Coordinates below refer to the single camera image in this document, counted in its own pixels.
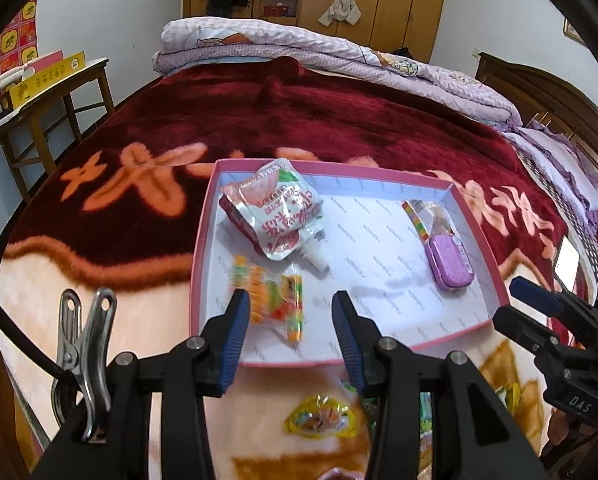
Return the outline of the purple candy tin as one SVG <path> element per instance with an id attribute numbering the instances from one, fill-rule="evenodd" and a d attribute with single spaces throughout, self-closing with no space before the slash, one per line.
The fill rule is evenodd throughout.
<path id="1" fill-rule="evenodd" d="M 430 236 L 425 253 L 433 278 L 442 289 L 462 289 L 474 281 L 474 269 L 458 236 L 450 233 Z"/>

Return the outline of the orange burger gummy packet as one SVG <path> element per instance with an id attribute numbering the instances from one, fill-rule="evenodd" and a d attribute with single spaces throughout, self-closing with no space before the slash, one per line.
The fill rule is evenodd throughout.
<path id="1" fill-rule="evenodd" d="M 291 266 L 278 274 L 235 256 L 231 269 L 231 287 L 244 289 L 250 299 L 250 322 L 284 329 L 285 338 L 295 346 L 303 341 L 303 279 Z"/>

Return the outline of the yellow jelly cup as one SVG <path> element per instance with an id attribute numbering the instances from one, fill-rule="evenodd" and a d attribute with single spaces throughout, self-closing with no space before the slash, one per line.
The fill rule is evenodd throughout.
<path id="1" fill-rule="evenodd" d="M 310 440 L 353 438 L 357 435 L 357 416 L 348 404 L 331 396 L 309 396 L 284 420 L 289 434 Z"/>

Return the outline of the clear rainbow candy packet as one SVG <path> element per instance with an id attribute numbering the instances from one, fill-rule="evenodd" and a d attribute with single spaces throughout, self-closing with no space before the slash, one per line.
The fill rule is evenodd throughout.
<path id="1" fill-rule="evenodd" d="M 451 217 L 441 203 L 431 200 L 406 200 L 402 203 L 402 208 L 423 243 L 439 234 L 455 234 Z"/>

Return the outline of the white red drink pouch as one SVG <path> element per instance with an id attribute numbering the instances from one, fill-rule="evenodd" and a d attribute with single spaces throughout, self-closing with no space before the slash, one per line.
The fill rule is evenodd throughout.
<path id="1" fill-rule="evenodd" d="M 298 254 L 317 273 L 328 271 L 323 198 L 288 159 L 223 186 L 219 205 L 260 255 L 281 262 Z"/>

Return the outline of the yellow candy packet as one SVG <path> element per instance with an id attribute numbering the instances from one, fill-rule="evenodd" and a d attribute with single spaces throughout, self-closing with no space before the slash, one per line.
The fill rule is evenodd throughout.
<path id="1" fill-rule="evenodd" d="M 521 389 L 518 382 L 508 382 L 507 385 L 495 389 L 496 396 L 505 405 L 509 414 L 514 416 L 519 408 L 521 401 Z"/>

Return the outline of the pink chocolate ball cup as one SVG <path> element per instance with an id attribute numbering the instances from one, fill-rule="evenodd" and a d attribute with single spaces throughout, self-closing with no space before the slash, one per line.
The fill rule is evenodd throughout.
<path id="1" fill-rule="evenodd" d="M 353 471 L 335 467 L 324 472 L 319 480 L 357 480 L 357 476 Z"/>

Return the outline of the white smartphone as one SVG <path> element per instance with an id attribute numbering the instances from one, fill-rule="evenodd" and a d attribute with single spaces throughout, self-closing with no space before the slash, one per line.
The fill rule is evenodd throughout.
<path id="1" fill-rule="evenodd" d="M 554 274 L 562 289 L 574 292 L 576 276 L 580 266 L 580 255 L 568 237 L 564 237 L 557 249 L 554 261 Z"/>

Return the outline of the metal spring clip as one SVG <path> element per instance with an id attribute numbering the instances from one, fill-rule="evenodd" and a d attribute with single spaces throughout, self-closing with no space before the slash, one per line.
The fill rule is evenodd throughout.
<path id="1" fill-rule="evenodd" d="M 77 402 L 86 408 L 81 440 L 89 442 L 104 432 L 112 398 L 106 382 L 106 358 L 117 309 L 117 297 L 107 288 L 96 289 L 87 318 L 75 290 L 60 296 L 56 364 L 62 374 L 53 380 L 52 409 L 58 425 L 64 425 Z"/>

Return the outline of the pink shallow cardboard box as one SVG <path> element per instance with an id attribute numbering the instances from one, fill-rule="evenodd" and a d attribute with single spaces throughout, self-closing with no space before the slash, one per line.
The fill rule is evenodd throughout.
<path id="1" fill-rule="evenodd" d="M 296 162 L 301 176 L 323 197 L 321 251 L 326 274 L 298 255 L 290 263 L 303 279 L 303 339 L 291 348 L 272 324 L 249 326 L 241 364 L 307 367 L 341 360 L 331 298 L 344 290 L 357 312 L 380 332 L 413 349 L 463 336 L 489 324 L 508 295 L 482 229 L 459 189 L 448 181 L 388 169 L 335 162 Z M 463 243 L 474 281 L 454 292 L 435 283 L 421 239 L 402 205 L 439 205 Z"/>

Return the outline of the wooden headboard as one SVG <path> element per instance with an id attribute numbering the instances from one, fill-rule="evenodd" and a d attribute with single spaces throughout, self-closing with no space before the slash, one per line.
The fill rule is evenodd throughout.
<path id="1" fill-rule="evenodd" d="M 598 169 L 598 106 L 568 81 L 482 52 L 476 78 L 515 104 L 524 124 L 564 134 Z"/>

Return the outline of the wooden side table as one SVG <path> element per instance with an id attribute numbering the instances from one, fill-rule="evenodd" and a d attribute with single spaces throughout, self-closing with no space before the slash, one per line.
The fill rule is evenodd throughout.
<path id="1" fill-rule="evenodd" d="M 82 133 L 77 120 L 79 113 L 103 107 L 106 110 L 106 118 L 115 114 L 115 105 L 106 74 L 108 62 L 108 58 L 97 58 L 86 62 L 86 65 L 76 70 L 75 73 L 53 82 L 49 88 L 44 89 L 21 107 L 15 108 L 11 114 L 0 119 L 0 145 L 8 163 L 8 169 L 11 171 L 22 200 L 26 204 L 30 202 L 31 196 L 22 176 L 22 168 L 42 165 L 47 176 L 50 176 L 56 169 L 56 162 L 48 144 L 49 134 L 63 122 L 68 122 L 72 136 L 80 144 Z M 98 84 L 101 99 L 92 104 L 75 107 L 72 103 L 72 92 L 90 82 Z M 43 128 L 42 115 L 60 103 L 64 106 L 64 114 L 48 128 Z M 27 128 L 31 143 L 16 155 L 11 134 L 19 127 Z"/>

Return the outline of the yellow flat box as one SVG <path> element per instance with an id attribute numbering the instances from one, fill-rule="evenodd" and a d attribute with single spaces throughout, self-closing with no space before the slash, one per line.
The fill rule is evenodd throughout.
<path id="1" fill-rule="evenodd" d="M 62 50 L 58 50 L 28 62 L 24 67 L 22 80 L 8 89 L 12 107 L 22 107 L 42 91 L 72 76 L 84 66 L 86 55 L 83 51 L 65 56 Z"/>

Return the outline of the folded purple quilt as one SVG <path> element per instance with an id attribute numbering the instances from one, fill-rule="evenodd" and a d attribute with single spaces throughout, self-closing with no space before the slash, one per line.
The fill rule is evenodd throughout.
<path id="1" fill-rule="evenodd" d="M 219 58 L 294 58 L 304 66 L 423 96 L 485 122 L 520 126 L 512 102 L 461 72 L 301 27 L 244 18 L 181 18 L 161 32 L 153 70 L 165 75 Z"/>

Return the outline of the red yellow patterned box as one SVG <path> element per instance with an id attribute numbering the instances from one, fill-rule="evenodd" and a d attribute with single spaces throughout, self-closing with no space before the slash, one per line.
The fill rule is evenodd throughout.
<path id="1" fill-rule="evenodd" d="M 29 0 L 0 33 L 0 76 L 38 56 L 38 0 Z"/>

